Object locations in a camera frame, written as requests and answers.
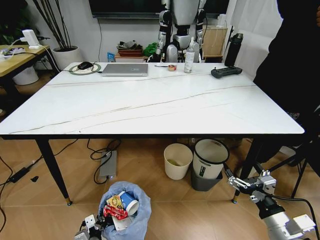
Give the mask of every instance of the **bag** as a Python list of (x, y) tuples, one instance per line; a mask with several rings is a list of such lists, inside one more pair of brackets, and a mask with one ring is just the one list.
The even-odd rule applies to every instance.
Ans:
[(127, 181), (118, 181), (112, 184), (100, 201), (99, 217), (103, 216), (103, 209), (106, 205), (106, 201), (113, 195), (117, 195), (122, 191), (129, 192), (139, 201), (137, 215), (126, 229), (116, 231), (114, 225), (108, 226), (103, 230), (102, 236), (108, 240), (143, 240), (145, 239), (148, 220), (151, 215), (151, 201), (150, 197), (148, 197), (138, 185)]

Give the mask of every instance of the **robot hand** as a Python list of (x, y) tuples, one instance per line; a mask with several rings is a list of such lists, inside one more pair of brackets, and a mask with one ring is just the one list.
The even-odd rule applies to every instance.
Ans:
[(285, 209), (272, 199), (277, 180), (268, 170), (262, 170), (260, 176), (241, 180), (224, 163), (224, 172), (228, 177), (228, 184), (241, 193), (250, 195), (249, 199), (259, 208), (259, 217), (265, 222), (271, 240), (300, 239), (305, 233), (315, 229), (315, 223), (307, 214), (290, 219)]

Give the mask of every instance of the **laptop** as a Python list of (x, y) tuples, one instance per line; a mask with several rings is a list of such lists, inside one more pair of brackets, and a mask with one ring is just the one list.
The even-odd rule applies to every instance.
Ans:
[(102, 76), (148, 76), (148, 64), (108, 64)]

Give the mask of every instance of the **wooden cabinet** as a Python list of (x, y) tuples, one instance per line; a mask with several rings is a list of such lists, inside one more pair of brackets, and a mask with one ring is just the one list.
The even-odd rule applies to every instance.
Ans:
[(202, 46), (205, 58), (220, 58), (228, 29), (209, 25), (206, 29)]

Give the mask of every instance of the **black television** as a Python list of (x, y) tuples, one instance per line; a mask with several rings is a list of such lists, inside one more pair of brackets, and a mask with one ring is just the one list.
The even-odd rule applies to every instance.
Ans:
[[(163, 10), (161, 0), (89, 0), (92, 16), (103, 19), (157, 19)], [(206, 0), (208, 18), (227, 12), (229, 0)]]

